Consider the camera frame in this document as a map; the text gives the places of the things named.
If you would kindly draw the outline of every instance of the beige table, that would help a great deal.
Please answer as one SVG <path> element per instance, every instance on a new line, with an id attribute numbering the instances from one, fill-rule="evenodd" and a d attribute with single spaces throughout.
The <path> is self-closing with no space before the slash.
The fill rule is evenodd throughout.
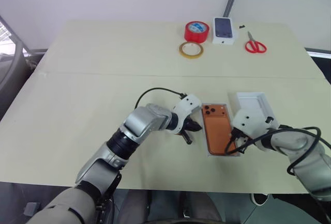
<path id="1" fill-rule="evenodd" d="M 80 167 L 133 109 L 146 88 L 166 86 L 204 102 L 226 102 L 238 91 L 263 91 L 280 123 L 316 125 L 331 140 L 330 87 L 320 79 L 150 77 L 35 73 L 0 125 L 0 181 L 74 184 Z M 146 95 L 171 108 L 177 96 Z M 250 147 L 240 158 L 207 157 L 202 132 L 194 143 L 153 133 L 122 171 L 120 188 L 222 192 L 302 193 L 286 173 L 289 161 Z"/>
<path id="2" fill-rule="evenodd" d="M 84 74 L 201 77 L 324 78 L 294 34 L 282 24 L 244 23 L 232 46 L 203 43 L 199 59 L 178 52 L 185 23 L 69 22 L 38 71 Z M 244 49 L 247 31 L 265 54 Z"/>
<path id="3" fill-rule="evenodd" d="M 177 51 L 184 42 L 180 23 L 69 23 L 0 122 L 0 181 L 73 185 L 79 169 L 133 110 L 138 96 L 155 86 L 231 107 L 235 92 L 265 92 L 280 123 L 315 125 L 331 140 L 330 85 L 317 66 L 285 26 L 245 25 L 235 45 L 207 41 L 203 56 L 189 60 Z M 244 51 L 248 29 L 268 46 L 266 54 Z M 158 91 L 141 104 L 171 108 L 178 101 Z M 208 157 L 202 132 L 187 145 L 163 131 L 150 135 L 132 155 L 119 186 L 306 192 L 287 175 L 288 165 L 286 157 L 256 147 L 238 158 Z"/>

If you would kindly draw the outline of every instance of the red tape roll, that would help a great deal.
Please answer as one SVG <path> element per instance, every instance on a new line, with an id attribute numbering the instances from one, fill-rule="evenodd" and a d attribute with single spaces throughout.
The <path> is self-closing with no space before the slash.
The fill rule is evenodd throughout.
<path id="1" fill-rule="evenodd" d="M 208 37 L 209 26 L 202 21 L 191 21 L 185 26 L 184 38 L 196 43 L 204 42 Z"/>

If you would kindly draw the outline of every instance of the tape roll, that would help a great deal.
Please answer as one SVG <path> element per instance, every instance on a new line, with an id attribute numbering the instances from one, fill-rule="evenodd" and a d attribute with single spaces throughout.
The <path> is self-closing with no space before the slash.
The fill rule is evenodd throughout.
<path id="1" fill-rule="evenodd" d="M 209 26 L 201 21 L 191 21 L 185 26 L 184 38 L 196 43 L 204 42 L 208 37 Z"/>
<path id="2" fill-rule="evenodd" d="M 203 53 L 203 47 L 196 42 L 184 42 L 179 46 L 179 53 L 186 58 L 198 58 Z"/>

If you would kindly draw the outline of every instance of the shoe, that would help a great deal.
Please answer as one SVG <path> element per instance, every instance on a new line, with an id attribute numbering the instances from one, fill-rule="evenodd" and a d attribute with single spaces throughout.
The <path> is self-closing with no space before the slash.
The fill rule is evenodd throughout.
<path id="1" fill-rule="evenodd" d="M 250 199 L 256 206 L 262 206 L 268 198 L 268 194 L 250 194 Z"/>

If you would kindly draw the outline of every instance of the yellow tape roll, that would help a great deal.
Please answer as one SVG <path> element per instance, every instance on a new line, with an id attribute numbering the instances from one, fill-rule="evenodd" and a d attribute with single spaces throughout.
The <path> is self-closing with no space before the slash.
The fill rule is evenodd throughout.
<path id="1" fill-rule="evenodd" d="M 186 58 L 197 58 L 203 53 L 203 47 L 196 42 L 188 41 L 179 46 L 179 53 Z"/>

